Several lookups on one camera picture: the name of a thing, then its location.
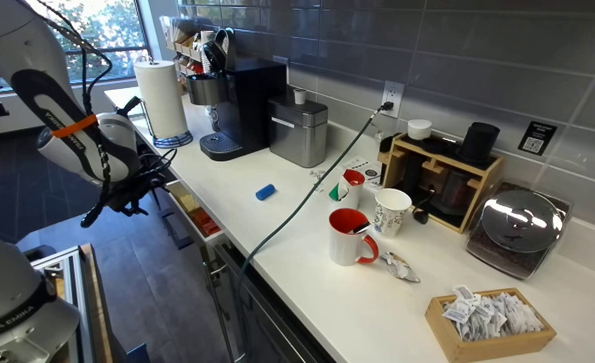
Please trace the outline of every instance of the paper towel roll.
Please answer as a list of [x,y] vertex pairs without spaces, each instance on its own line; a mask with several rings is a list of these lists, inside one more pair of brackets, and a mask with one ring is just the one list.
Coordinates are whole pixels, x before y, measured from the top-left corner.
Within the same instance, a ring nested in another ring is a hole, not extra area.
[[175,64],[170,60],[134,62],[134,81],[154,137],[188,134]]

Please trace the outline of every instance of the mug handle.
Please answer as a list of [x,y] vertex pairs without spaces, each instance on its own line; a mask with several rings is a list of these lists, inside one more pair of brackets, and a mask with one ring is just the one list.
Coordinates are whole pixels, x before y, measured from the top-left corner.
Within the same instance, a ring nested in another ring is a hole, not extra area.
[[373,257],[360,257],[360,258],[356,261],[356,264],[370,264],[370,262],[375,262],[377,257],[379,257],[377,242],[375,242],[370,237],[365,237],[360,242],[365,242],[365,245],[370,249]]

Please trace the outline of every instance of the power cord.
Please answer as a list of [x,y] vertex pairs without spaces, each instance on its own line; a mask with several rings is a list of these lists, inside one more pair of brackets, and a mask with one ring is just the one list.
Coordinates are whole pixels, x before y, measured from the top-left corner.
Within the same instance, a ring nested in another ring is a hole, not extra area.
[[316,184],[310,188],[310,191],[300,200],[300,205],[295,209],[295,212],[283,222],[277,224],[242,262],[242,269],[240,269],[240,278],[235,283],[235,311],[237,311],[237,316],[242,316],[242,285],[243,285],[243,274],[246,274],[246,269],[251,264],[251,258],[289,224],[295,221],[295,216],[302,210],[302,207],[312,199],[312,194],[319,189],[319,186],[323,184],[323,179],[340,163],[340,159],[352,150],[352,145],[358,141],[358,137],[366,131],[366,128],[373,124],[373,118],[380,111],[391,111],[393,109],[393,104],[380,104],[373,114],[370,118],[365,121],[365,125],[358,129],[358,134],[355,135],[355,139],[340,151],[340,155],[333,162],[333,165],[316,179]]

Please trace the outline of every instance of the coffee maker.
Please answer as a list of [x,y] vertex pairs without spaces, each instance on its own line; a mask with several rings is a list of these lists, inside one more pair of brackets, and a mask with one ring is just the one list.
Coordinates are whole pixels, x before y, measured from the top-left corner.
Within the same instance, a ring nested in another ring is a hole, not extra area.
[[188,78],[193,106],[211,106],[214,134],[199,150],[226,162],[267,147],[267,100],[287,93],[287,67],[259,58],[237,58],[221,73]]

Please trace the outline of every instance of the floor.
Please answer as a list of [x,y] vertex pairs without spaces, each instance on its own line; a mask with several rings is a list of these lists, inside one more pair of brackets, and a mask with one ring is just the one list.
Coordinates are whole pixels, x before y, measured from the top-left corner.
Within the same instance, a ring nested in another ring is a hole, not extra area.
[[80,228],[82,216],[68,214],[86,212],[94,205],[88,199],[92,189],[80,194],[75,176],[36,165],[43,159],[28,155],[26,147],[32,144],[24,137],[0,137],[0,214],[5,216],[0,218],[0,235],[53,251],[92,245],[112,331],[127,351],[146,346],[152,363],[228,361],[198,245],[175,249],[150,196],[140,200],[149,216],[104,210],[91,228]]

